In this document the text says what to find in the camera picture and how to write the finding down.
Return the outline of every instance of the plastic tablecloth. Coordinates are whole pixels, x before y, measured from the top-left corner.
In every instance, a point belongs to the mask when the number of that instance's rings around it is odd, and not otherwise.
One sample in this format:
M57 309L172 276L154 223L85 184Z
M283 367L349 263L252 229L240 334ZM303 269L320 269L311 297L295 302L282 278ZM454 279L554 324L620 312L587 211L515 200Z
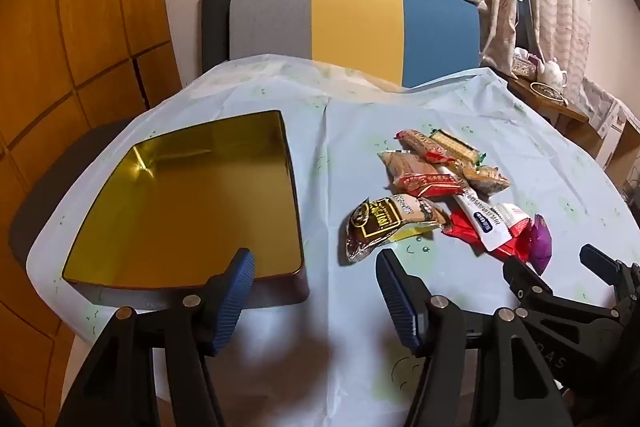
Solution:
M94 198L127 150L178 128L270 109L280 110L286 125L311 294L302 304L243 311L230 345L209 360L230 425L402 425L422 361L399 343L376 283L375 255L351 266L338 256L347 215L366 198L390 193L377 153L399 148L394 136L401 129L442 128L487 153L485 163L513 183L490 201L516 203L548 223L554 255L544 279L556 295L598 305L610 299L610 287L580 265L585 243L640 262L640 232L604 172L490 70L385 92L357 71L264 55L221 64L137 117L42 230L28 275L84 341L95 341L114 309L89 303L61 279L62 269ZM434 232L393 248L407 272L463 309L492 314L515 306L501 262L458 239ZM158 395L170 399L162 350L154 365ZM463 393L472 379L467 371Z

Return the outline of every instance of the metal screw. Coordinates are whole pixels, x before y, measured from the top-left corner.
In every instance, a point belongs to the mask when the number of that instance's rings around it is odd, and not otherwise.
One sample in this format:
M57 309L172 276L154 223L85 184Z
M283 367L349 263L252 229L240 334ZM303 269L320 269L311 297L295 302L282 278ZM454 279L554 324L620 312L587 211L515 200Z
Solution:
M449 300L442 295L434 295L431 297L431 304L436 306L436 308L443 309L449 306Z
M182 304L184 304L187 308L193 308L200 304L200 297L197 295L187 295L184 299L182 299Z
M131 314L131 308L129 308L128 306L124 306L124 308L118 308L118 311L116 311L116 318L123 321L124 319L128 319Z
M513 312L510 309L502 308L498 312L498 317L500 317L505 322L511 322L516 316L513 314Z

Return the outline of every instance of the teapot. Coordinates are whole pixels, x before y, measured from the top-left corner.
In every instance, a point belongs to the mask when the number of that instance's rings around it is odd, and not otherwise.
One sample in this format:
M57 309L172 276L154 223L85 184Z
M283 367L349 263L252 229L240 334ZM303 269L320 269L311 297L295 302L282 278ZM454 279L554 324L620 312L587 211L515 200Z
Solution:
M538 81L562 93L566 86L566 71L560 69L556 58L548 62L538 60Z

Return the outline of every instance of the pile of snacks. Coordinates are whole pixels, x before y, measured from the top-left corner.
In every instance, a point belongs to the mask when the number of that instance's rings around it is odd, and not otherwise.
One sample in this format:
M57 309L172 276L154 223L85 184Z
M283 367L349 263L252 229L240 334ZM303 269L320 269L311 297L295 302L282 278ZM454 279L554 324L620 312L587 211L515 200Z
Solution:
M385 151L379 156L400 194L364 201L351 214L346 252L352 263L385 243L442 229L498 259L515 255L542 274L552 245L545 220L539 214L531 219L511 203L486 202L510 182L497 167L481 165L484 153L439 129L430 136L403 130L396 138L413 152ZM459 208L447 216L427 199L438 196L452 196Z

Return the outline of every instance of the round tray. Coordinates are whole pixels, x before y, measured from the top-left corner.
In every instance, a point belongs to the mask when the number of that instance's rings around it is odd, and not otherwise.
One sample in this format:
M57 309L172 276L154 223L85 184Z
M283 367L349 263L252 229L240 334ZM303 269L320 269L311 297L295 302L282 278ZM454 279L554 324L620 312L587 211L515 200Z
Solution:
M551 86L547 86L546 84L542 84L541 82L532 82L530 84L530 87L535 94L543 96L544 98L552 100L553 102L566 105L566 98L562 96L562 93L557 89Z

